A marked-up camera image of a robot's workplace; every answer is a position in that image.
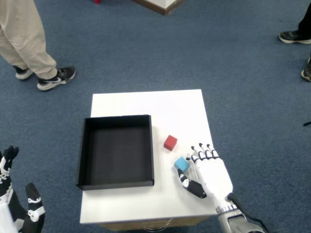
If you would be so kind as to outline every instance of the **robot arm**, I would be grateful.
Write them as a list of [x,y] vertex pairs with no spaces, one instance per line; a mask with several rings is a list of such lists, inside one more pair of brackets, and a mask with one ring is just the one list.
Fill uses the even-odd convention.
[[0,233],[40,233],[44,224],[45,211],[36,187],[26,186],[28,211],[19,203],[12,188],[10,171],[12,161],[18,154],[18,148],[10,146],[0,152]]
[[199,147],[191,148],[194,153],[187,160],[191,160],[192,165],[195,166],[202,184],[188,179],[180,170],[179,178],[183,187],[189,192],[200,198],[206,196],[212,198],[222,231],[224,233],[268,233],[260,226],[247,221],[239,203],[232,195],[233,185],[225,164],[212,145],[200,143]]

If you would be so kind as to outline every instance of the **white shoe sole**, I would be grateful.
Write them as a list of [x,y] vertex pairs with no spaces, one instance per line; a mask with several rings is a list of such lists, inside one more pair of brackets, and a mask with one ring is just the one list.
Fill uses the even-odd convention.
[[301,74],[301,77],[303,77],[305,80],[308,80],[308,81],[311,82],[311,78],[308,77],[308,76],[305,76],[304,71],[305,71],[305,70],[302,70],[302,71],[301,71],[301,73],[300,73],[300,74]]
[[311,44],[311,39],[310,40],[285,40],[281,36],[279,36],[279,39],[285,43],[285,44],[292,44],[292,43],[301,43],[301,44]]
[[63,80],[59,83],[48,83],[46,85],[40,85],[39,83],[37,84],[37,88],[40,90],[40,91],[48,91],[48,90],[51,90],[59,85],[65,85],[67,83],[69,83],[71,80],[73,80],[73,78],[76,76],[76,70],[74,71],[74,74],[67,80]]
[[26,73],[24,74],[17,74],[15,75],[15,77],[18,79],[18,80],[26,80],[28,79],[30,76],[32,76],[33,72],[31,70],[27,70]]

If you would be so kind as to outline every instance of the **red cube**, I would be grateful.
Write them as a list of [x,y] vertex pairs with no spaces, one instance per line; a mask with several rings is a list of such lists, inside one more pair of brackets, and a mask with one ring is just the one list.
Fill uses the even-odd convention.
[[164,142],[164,148],[172,151],[177,143],[177,138],[174,138],[173,136],[168,136],[167,139]]

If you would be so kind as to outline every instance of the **black sneaker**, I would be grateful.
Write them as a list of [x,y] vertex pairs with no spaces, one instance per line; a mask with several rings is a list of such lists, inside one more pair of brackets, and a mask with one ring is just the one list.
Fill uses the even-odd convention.
[[33,74],[33,72],[30,69],[21,69],[17,66],[13,66],[13,67],[16,70],[15,77],[19,80],[26,80]]
[[301,77],[311,82],[311,58],[308,60],[306,68],[301,72]]
[[61,68],[57,70],[57,75],[54,78],[44,80],[38,79],[37,87],[41,91],[47,91],[58,85],[69,83],[76,75],[74,67]]
[[282,32],[279,36],[280,40],[286,44],[291,43],[302,43],[302,44],[311,44],[311,36],[301,35],[298,31],[293,32]]

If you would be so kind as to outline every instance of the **black box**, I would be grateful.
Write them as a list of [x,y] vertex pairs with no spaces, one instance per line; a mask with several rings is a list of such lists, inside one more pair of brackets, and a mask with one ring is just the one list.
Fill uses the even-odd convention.
[[82,190],[154,185],[151,116],[86,118],[78,169]]

